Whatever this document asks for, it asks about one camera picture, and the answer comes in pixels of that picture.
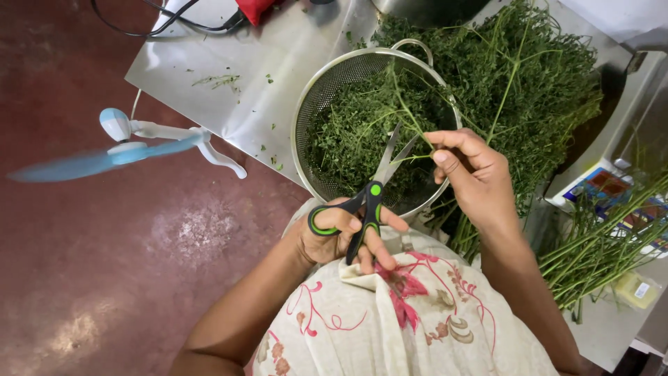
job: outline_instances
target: red floor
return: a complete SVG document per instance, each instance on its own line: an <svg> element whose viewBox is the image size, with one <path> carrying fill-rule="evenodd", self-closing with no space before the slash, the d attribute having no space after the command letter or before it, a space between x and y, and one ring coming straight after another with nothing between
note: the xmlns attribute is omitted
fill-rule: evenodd
<svg viewBox="0 0 668 376"><path fill-rule="evenodd" d="M98 1L128 29L156 18L139 0ZM0 14L0 173L111 147L98 114L130 113L123 77L143 40L86 0L2 1ZM136 117L193 126L145 94ZM1 374L166 374L196 319L309 197L223 144L245 180L196 149L77 181L0 179Z"/></svg>

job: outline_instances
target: green and black scissors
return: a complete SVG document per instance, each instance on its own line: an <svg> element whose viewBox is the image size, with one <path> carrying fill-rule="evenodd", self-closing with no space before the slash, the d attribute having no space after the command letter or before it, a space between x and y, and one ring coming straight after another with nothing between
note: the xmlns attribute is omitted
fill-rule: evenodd
<svg viewBox="0 0 668 376"><path fill-rule="evenodd" d="M353 198L340 203L338 205L320 205L309 213L309 228L311 231L318 236L336 236L341 233L337 228L329 229L320 229L315 225L314 218L315 216L323 210L329 209L330 207L340 207L341 209L347 211L350 214L357 213L364 203L367 204L367 209L362 220L362 228L355 234L350 240L348 245L348 251L345 254L345 262L350 265L353 263L353 260L357 256L357 251L363 243L364 233L369 227L373 227L373 230L380 235L380 208L383 202L383 186L389 181L389 179L394 175L399 166L401 165L401 160L408 156L408 153L413 148L413 144L418 139L419 135L415 135L407 144L403 147L401 152L394 158L392 158L392 152L394 152L394 146L397 144L397 139L399 138L399 129L401 128L401 122L397 123L397 126L392 132L392 136L389 138L387 147L385 147L385 152L383 153L383 158L380 160L378 169L376 170L373 180L370 181L363 190L356 194Z"/></svg>

